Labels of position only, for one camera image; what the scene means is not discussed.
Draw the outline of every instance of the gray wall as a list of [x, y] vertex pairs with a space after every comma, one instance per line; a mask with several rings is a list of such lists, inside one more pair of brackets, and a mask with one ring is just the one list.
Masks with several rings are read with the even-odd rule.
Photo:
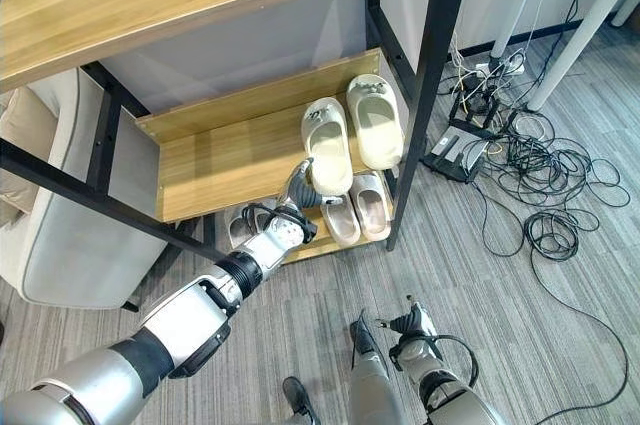
[[[536, 28], [562, 21], [571, 0], [544, 0]], [[516, 33], [540, 0], [529, 0]], [[579, 17], [593, 0], [581, 0]], [[382, 0], [417, 63], [427, 0]], [[509, 0], [464, 0], [459, 47], [493, 40]], [[363, 0], [295, 0], [140, 47], [103, 63], [152, 111], [217, 95], [364, 48]]]

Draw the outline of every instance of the shoe rack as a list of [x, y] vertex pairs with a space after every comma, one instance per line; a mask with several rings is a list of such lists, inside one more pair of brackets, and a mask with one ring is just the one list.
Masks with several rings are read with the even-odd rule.
[[[343, 105], [349, 81], [391, 68], [409, 106], [406, 153], [394, 177], [385, 171], [393, 202], [391, 234], [398, 239], [413, 176], [425, 148], [425, 134], [439, 77], [447, 59], [461, 0], [429, 0], [417, 69], [391, 28], [380, 0], [365, 0], [367, 49], [358, 56], [159, 115], [149, 111], [97, 60], [287, 0], [2, 0], [0, 2], [0, 92], [72, 67], [82, 67], [104, 90], [89, 176], [82, 181], [0, 139], [0, 167], [98, 213], [210, 259], [215, 248], [212, 213], [279, 192], [304, 156], [300, 120], [307, 104], [334, 96]], [[108, 194], [121, 109], [160, 147], [157, 217], [149, 217]], [[354, 173], [366, 170], [353, 130]], [[334, 251], [319, 211], [316, 243], [291, 260]], [[204, 216], [203, 241], [191, 237]]]
[[[226, 96], [139, 118], [138, 127], [160, 147], [157, 218], [176, 222], [277, 195], [291, 170], [306, 157], [300, 123], [309, 103], [332, 96], [346, 111], [349, 82], [357, 75], [380, 73], [381, 60], [382, 52], [376, 48]], [[353, 171], [368, 171], [360, 159], [349, 118], [347, 125]], [[341, 248], [331, 238], [320, 210], [312, 210], [309, 216], [318, 226], [318, 234], [289, 262]]]

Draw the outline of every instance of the black metal frame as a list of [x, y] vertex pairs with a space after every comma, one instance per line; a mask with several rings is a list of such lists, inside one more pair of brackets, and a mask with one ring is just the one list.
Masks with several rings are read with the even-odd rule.
[[[426, 129], [447, 59], [460, 1], [429, 0], [418, 72], [414, 73], [384, 15], [380, 0], [366, 0], [367, 48], [382, 48], [410, 109], [408, 153], [400, 164], [397, 179], [391, 171], [385, 172], [394, 197], [394, 220], [387, 240], [388, 250], [393, 250], [395, 246], [411, 182], [418, 160], [423, 156]], [[166, 241], [170, 245], [161, 255], [163, 260], [177, 256], [179, 249], [190, 250], [212, 260], [221, 258], [223, 254], [215, 248], [213, 215], [205, 217], [204, 241], [200, 242], [191, 237], [195, 221], [183, 221], [184, 225], [181, 224], [176, 229], [109, 196], [120, 108], [124, 107], [134, 117], [147, 115], [149, 111], [100, 63], [93, 62], [84, 65], [82, 69], [105, 90], [86, 183], [2, 139], [0, 168]]]
[[424, 155], [427, 126], [447, 61], [447, 51], [462, 0], [429, 0], [422, 33], [418, 70], [414, 73], [380, 0], [366, 0], [367, 48], [380, 47], [409, 107], [409, 146], [399, 166], [398, 178], [385, 171], [394, 201], [394, 218], [387, 250], [394, 249], [407, 206], [418, 161]]

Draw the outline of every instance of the beige cushion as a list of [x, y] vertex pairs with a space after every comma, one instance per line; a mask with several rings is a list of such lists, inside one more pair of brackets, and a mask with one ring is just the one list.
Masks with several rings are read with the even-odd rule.
[[18, 215], [20, 215], [20, 210], [0, 200], [0, 228], [4, 227], [7, 223], [13, 222]]
[[6, 92], [0, 95], [0, 117], [9, 106], [9, 101], [11, 100], [11, 97], [13, 97], [13, 94], [15, 92], [16, 90], [11, 90], [10, 92]]
[[[47, 160], [57, 121], [46, 105], [27, 87], [17, 89], [0, 117], [0, 137], [36, 157]], [[0, 169], [0, 200], [30, 213], [38, 186]]]

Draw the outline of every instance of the slipper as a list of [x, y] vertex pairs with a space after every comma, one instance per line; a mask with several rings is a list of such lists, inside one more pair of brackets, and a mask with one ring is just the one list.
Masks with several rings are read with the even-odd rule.
[[378, 75], [358, 75], [347, 88], [347, 104], [364, 164], [373, 170], [397, 165], [404, 138], [391, 85]]
[[244, 207], [245, 205], [242, 204], [227, 208], [224, 211], [225, 230], [232, 249], [246, 242], [253, 236], [249, 225], [247, 225], [247, 222], [242, 217]]
[[349, 247], [360, 239], [360, 225], [348, 195], [340, 204], [320, 205], [320, 211], [333, 239], [342, 247]]
[[372, 242], [387, 238], [391, 232], [391, 217], [380, 177], [375, 173], [356, 175], [349, 195], [364, 236]]
[[302, 140], [313, 157], [311, 181], [322, 195], [343, 195], [351, 188], [353, 170], [349, 157], [347, 122], [335, 98], [313, 102], [302, 117]]
[[[270, 210], [274, 210], [276, 208], [275, 198], [267, 198], [265, 200], [260, 200], [257, 203], [269, 208]], [[271, 217], [271, 215], [272, 214], [270, 211], [264, 210], [262, 208], [252, 208], [246, 214], [245, 223], [248, 223], [251, 233], [259, 233], [264, 230], [264, 227], [267, 225], [267, 221], [269, 220], [269, 217]]]

